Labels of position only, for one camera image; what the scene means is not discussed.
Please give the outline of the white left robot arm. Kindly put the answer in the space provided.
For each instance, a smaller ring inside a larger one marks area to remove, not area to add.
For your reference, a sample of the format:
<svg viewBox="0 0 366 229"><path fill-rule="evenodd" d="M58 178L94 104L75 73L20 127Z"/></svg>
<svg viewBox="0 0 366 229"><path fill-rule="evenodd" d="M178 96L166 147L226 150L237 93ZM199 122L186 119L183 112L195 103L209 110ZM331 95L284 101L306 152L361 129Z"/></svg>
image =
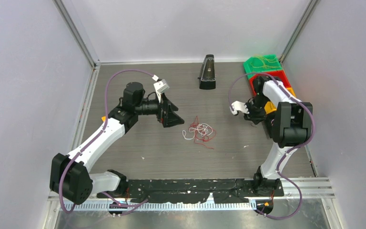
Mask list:
<svg viewBox="0 0 366 229"><path fill-rule="evenodd" d="M118 139L123 137L141 115L155 115L164 128L184 124L176 114L175 106L164 94L169 89L165 80L154 84L156 97L144 96L143 85L131 82L126 85L119 104L112 109L103 124L80 146L63 155L58 153L51 163L49 188L76 205L82 204L90 195L110 192L120 198L126 194L126 176L109 170L104 173L90 173L102 154Z"/></svg>

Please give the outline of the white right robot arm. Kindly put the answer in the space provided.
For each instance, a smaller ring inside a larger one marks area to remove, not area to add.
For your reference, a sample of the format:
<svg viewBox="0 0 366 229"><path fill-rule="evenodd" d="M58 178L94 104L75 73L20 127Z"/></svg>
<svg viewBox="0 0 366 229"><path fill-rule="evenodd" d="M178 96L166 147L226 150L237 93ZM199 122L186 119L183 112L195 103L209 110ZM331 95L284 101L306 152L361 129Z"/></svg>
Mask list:
<svg viewBox="0 0 366 229"><path fill-rule="evenodd" d="M286 163L297 149L307 145L312 139L315 123L312 104L293 96L278 78L267 73L256 74L253 88L256 95L244 104L245 120L256 125L267 119L264 107L268 102L276 107L274 117L270 121L271 138L274 143L252 181L253 191L265 196L279 188Z"/></svg>

